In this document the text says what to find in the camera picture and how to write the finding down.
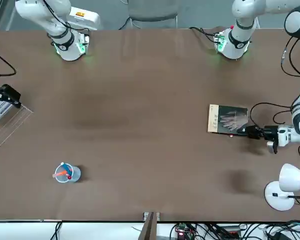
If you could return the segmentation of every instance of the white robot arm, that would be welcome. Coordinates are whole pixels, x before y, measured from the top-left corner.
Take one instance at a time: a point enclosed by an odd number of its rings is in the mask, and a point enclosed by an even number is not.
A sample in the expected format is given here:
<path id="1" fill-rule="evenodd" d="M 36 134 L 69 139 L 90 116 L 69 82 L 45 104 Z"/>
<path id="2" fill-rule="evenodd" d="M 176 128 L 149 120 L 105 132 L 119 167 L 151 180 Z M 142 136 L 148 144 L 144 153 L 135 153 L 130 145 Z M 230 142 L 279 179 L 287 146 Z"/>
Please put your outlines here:
<path id="1" fill-rule="evenodd" d="M 22 18 L 46 30 L 64 60 L 74 61 L 86 53 L 89 37 L 63 20 L 71 11 L 69 0 L 16 0 L 15 8 Z"/>
<path id="2" fill-rule="evenodd" d="M 291 37 L 300 40 L 300 5 L 288 13 L 284 21 L 284 29 Z M 278 147 L 284 147 L 288 143 L 300 143 L 300 95 L 291 104 L 290 111 L 293 125 L 265 126 L 264 128 L 253 125 L 246 127 L 243 132 L 253 139 L 268 140 L 267 146 L 274 153 L 277 153 Z"/>
<path id="3" fill-rule="evenodd" d="M 300 0 L 234 0 L 232 14 L 236 18 L 233 29 L 227 28 L 215 36 L 216 50 L 229 59 L 239 59 L 247 51 L 256 29 L 255 18 L 267 13 L 288 13 L 300 6 Z"/>

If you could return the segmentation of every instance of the gray chair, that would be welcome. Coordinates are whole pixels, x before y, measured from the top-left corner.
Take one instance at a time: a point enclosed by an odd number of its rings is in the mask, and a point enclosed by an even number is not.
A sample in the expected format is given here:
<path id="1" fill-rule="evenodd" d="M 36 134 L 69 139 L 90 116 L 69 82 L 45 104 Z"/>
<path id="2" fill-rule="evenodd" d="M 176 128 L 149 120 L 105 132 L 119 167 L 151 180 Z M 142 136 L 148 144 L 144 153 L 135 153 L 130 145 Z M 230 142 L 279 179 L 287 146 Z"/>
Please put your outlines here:
<path id="1" fill-rule="evenodd" d="M 128 13 L 131 26 L 133 21 L 159 22 L 175 20 L 178 28 L 179 0 L 128 0 Z"/>

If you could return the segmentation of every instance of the table surface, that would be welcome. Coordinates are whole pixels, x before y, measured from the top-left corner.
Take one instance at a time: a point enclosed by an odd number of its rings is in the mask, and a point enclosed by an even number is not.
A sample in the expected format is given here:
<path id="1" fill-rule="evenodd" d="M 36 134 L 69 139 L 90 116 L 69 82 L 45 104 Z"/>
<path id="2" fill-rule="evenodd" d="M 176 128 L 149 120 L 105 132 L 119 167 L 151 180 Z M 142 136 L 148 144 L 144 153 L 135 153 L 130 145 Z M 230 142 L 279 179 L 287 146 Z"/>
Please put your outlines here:
<path id="1" fill-rule="evenodd" d="M 0 84 L 34 111 L 0 147 L 0 220 L 300 219 L 300 206 L 279 212 L 263 196 L 283 164 L 300 168 L 297 144 L 275 155 L 264 140 L 207 133 L 209 104 L 291 104 L 300 79 L 280 69 L 288 39 L 257 30 L 235 61 L 189 29 L 97 31 L 88 55 L 66 62 L 43 31 L 0 32 L 0 54 L 18 70 Z M 300 43 L 293 61 L 300 69 Z M 254 118 L 273 124 L 280 110 L 260 106 Z M 81 181 L 57 183 L 60 162 L 79 166 Z"/>

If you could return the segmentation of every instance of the clear plastic cup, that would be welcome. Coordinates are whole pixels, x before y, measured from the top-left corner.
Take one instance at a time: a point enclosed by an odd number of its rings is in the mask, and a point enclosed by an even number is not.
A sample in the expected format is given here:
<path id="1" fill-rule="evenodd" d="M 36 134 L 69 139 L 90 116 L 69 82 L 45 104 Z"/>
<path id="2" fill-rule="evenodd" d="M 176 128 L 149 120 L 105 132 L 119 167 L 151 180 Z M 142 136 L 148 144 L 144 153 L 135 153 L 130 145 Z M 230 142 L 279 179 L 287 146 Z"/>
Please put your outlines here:
<path id="1" fill-rule="evenodd" d="M 64 184 L 64 183 L 75 183 L 77 182 L 79 179 L 80 179 L 80 176 L 81 176 L 81 171 L 80 169 L 77 167 L 77 166 L 72 166 L 70 165 L 69 163 L 65 163 L 67 165 L 67 167 L 70 169 L 71 171 L 71 179 L 68 179 L 68 176 L 67 175 L 59 175 L 59 176 L 56 176 L 55 179 L 61 183 L 61 184 Z M 65 169 L 63 168 L 63 162 L 55 169 L 55 172 L 54 174 L 58 174 L 58 173 L 61 173 L 65 171 Z"/>

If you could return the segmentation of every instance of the white floor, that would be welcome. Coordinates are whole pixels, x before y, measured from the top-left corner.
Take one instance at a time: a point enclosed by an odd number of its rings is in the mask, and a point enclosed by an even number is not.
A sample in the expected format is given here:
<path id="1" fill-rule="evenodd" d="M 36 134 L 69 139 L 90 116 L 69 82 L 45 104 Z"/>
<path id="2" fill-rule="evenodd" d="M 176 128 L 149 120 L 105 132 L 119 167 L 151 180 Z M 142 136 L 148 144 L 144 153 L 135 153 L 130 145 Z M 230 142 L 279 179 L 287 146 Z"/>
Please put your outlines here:
<path id="1" fill-rule="evenodd" d="M 0 240 L 49 240 L 55 231 L 54 222 L 40 223 L 0 223 Z M 170 230 L 174 224 L 160 223 L 157 225 L 157 236 L 165 236 L 158 239 L 169 239 Z M 221 224 L 221 226 L 233 226 L 231 224 Z M 251 237 L 259 237 L 262 240 L 267 240 L 261 225 L 250 235 Z M 59 240 L 137 240 L 143 227 L 143 223 L 63 223 L 60 229 Z M 246 224 L 241 224 L 241 228 L 248 227 Z M 199 233 L 203 236 L 205 232 L 201 229 Z M 289 232 L 283 232 L 290 239 L 294 239 Z M 176 237 L 176 232 L 172 232 L 172 237 Z"/>

